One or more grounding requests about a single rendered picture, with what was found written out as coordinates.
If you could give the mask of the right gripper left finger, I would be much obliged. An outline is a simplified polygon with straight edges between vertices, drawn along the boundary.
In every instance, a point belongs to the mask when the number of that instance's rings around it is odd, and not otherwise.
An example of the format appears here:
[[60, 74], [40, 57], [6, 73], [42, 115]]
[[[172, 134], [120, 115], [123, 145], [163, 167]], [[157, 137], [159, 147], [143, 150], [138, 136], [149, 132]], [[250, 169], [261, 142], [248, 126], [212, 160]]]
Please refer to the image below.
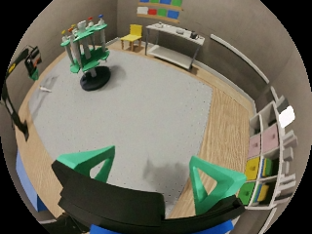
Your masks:
[[94, 179], [107, 183], [114, 157], [115, 145], [111, 145], [98, 150], [60, 154], [56, 160], [88, 177], [91, 177], [92, 168], [105, 161]]

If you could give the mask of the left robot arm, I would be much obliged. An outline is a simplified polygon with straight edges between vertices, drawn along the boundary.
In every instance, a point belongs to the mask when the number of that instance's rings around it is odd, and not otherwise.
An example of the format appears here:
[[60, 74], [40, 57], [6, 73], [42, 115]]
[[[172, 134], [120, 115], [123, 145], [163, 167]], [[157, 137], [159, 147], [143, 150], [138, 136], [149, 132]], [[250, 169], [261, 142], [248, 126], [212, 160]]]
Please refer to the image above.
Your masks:
[[6, 88], [7, 88], [6, 80], [9, 77], [9, 75], [12, 73], [12, 71], [16, 68], [16, 66], [23, 59], [26, 59], [24, 64], [25, 64], [26, 67], [28, 67], [30, 65], [30, 63], [32, 62], [31, 59], [35, 59], [38, 54], [39, 54], [38, 46], [36, 46], [30, 53], [29, 53], [29, 49], [28, 48], [26, 48], [24, 51], [21, 52], [21, 54], [12, 62], [12, 64], [7, 69], [5, 80], [4, 80], [4, 84], [3, 84], [3, 88], [2, 88], [2, 94], [1, 94], [1, 98], [4, 100], [4, 102], [6, 104], [6, 107], [7, 107], [8, 111], [9, 111], [9, 113], [12, 116], [12, 119], [14, 120], [15, 125], [24, 134], [25, 142], [27, 142], [28, 137], [29, 137], [28, 128], [27, 128], [27, 124], [26, 124], [26, 119], [24, 120], [24, 122], [22, 124], [22, 122], [20, 122], [20, 116], [18, 115], [18, 113], [15, 113], [15, 109], [14, 109], [12, 103], [11, 103], [11, 100], [10, 100], [9, 96], [7, 96], [8, 89], [6, 90]]

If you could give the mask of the grey pipette with red button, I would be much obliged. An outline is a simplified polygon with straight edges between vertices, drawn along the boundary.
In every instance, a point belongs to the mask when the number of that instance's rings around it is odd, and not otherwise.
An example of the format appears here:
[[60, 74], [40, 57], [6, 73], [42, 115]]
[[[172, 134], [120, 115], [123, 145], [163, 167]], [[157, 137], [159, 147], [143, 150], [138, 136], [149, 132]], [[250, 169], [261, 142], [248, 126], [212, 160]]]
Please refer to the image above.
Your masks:
[[[87, 26], [87, 28], [90, 28], [91, 26], [94, 26], [94, 23], [92, 22], [92, 18], [89, 18], [89, 20], [90, 20], [90, 23], [89, 23], [89, 26]], [[95, 34], [90, 35], [90, 38], [91, 38], [91, 41], [92, 41], [92, 44], [93, 44], [93, 48], [95, 50], [96, 49], [96, 47], [95, 47]]]

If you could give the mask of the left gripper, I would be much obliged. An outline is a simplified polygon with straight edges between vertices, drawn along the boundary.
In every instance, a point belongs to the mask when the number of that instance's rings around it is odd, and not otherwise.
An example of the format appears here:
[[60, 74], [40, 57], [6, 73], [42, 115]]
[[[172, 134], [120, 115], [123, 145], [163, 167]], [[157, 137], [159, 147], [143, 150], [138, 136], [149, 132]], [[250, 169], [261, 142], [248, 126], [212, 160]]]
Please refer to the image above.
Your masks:
[[[39, 58], [39, 59], [40, 59], [40, 58]], [[38, 59], [38, 60], [39, 60], [39, 59]], [[36, 60], [36, 62], [37, 62], [38, 60]], [[35, 63], [36, 63], [36, 62], [35, 62]], [[27, 75], [29, 76], [29, 78], [32, 79], [32, 80], [35, 79], [34, 81], [36, 81], [36, 80], [38, 81], [38, 79], [39, 79], [39, 78], [38, 78], [38, 68], [37, 68], [37, 66], [36, 66], [35, 63], [33, 64], [33, 62], [31, 62], [30, 65], [29, 65], [26, 69], [27, 69], [27, 71], [28, 71], [28, 74], [27, 74]], [[33, 70], [35, 70], [35, 71], [33, 71]], [[33, 72], [31, 72], [31, 71], [33, 71]], [[37, 73], [37, 78], [36, 78], [36, 73]], [[31, 75], [30, 75], [30, 74], [31, 74]], [[35, 76], [35, 77], [34, 77], [34, 76]], [[32, 77], [32, 78], [31, 78], [31, 77]]]

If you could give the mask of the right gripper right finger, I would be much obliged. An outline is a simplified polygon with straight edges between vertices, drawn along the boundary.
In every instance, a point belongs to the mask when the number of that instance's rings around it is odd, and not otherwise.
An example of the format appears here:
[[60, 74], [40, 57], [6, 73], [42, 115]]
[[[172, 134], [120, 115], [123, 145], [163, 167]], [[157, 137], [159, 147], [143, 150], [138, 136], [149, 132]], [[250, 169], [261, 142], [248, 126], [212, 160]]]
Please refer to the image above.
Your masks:
[[[216, 187], [208, 195], [200, 175], [202, 172], [216, 181]], [[243, 173], [232, 171], [192, 156], [189, 162], [190, 177], [193, 189], [195, 215], [207, 212], [219, 200], [234, 195], [247, 180]]]

